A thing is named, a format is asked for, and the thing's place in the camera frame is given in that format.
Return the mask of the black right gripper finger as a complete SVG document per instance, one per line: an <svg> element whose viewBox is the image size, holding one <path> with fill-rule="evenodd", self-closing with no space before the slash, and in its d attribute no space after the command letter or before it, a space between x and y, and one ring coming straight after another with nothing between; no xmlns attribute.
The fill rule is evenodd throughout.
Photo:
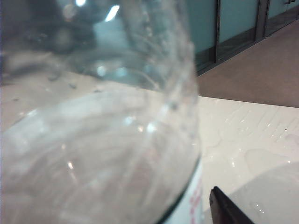
<svg viewBox="0 0 299 224"><path fill-rule="evenodd" d="M213 224L254 224L217 186L210 191L209 203Z"/></svg>

